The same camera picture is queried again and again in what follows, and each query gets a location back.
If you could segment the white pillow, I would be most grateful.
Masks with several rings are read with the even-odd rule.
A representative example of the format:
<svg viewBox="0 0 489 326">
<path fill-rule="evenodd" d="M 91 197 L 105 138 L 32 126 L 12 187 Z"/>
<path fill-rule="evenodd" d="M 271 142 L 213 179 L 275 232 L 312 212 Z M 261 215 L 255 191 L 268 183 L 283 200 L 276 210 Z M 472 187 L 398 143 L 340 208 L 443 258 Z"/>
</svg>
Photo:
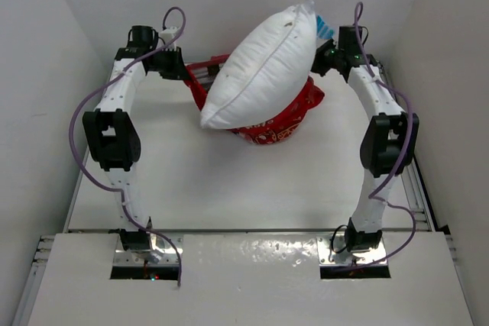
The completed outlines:
<svg viewBox="0 0 489 326">
<path fill-rule="evenodd" d="M 229 55 L 201 109 L 204 128 L 227 130 L 276 117 L 306 84 L 316 54 L 314 0 L 262 21 Z"/>
</svg>

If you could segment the red patterned pillowcase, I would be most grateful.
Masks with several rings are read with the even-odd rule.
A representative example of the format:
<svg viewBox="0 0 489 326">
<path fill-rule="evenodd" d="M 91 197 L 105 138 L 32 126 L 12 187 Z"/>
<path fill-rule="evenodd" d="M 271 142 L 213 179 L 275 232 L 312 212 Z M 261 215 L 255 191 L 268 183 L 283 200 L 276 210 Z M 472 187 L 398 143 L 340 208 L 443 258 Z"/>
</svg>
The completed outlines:
<svg viewBox="0 0 489 326">
<path fill-rule="evenodd" d="M 190 89 L 198 109 L 203 108 L 213 80 L 227 59 L 228 55 L 225 54 L 186 65 L 189 78 L 184 83 Z M 260 124 L 230 129 L 229 132 L 250 144 L 268 145 L 285 141 L 293 135 L 307 112 L 317 107 L 324 97 L 325 93 L 309 77 L 299 95 L 279 115 Z"/>
</svg>

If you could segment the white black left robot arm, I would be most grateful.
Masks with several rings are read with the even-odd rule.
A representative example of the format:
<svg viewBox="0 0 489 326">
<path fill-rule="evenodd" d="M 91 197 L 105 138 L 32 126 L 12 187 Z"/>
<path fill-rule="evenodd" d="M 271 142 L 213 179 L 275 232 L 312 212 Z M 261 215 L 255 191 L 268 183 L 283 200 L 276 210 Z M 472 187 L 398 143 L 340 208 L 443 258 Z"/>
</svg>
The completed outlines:
<svg viewBox="0 0 489 326">
<path fill-rule="evenodd" d="M 87 178 L 98 187 L 115 194 L 123 249 L 147 262 L 159 263 L 169 253 L 177 254 L 169 239 L 152 228 L 144 211 L 137 184 L 137 163 L 141 158 L 141 139 L 131 120 L 136 92 L 150 72 L 169 80 L 188 78 L 181 49 L 176 45 L 181 27 L 134 26 L 127 43 L 116 55 L 109 81 L 100 92 L 94 110 L 84 112 L 83 129 L 93 161 L 106 174 L 108 183 L 91 174 Z"/>
</svg>

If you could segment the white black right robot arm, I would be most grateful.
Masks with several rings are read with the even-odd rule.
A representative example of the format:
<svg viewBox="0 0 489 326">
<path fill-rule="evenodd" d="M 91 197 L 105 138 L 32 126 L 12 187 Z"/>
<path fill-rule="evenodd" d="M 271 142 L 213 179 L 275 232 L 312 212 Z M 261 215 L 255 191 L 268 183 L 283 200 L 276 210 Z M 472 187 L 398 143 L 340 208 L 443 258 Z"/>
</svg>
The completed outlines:
<svg viewBox="0 0 489 326">
<path fill-rule="evenodd" d="M 355 92 L 369 124 L 360 146 L 364 181 L 360 198 L 345 228 L 345 249 L 365 252 L 382 238 L 382 220 L 394 181 L 413 160 L 419 118 L 394 99 L 381 78 L 375 58 L 363 49 L 361 27 L 339 28 L 338 40 L 316 51 L 312 71 L 324 76 L 338 71 Z"/>
</svg>

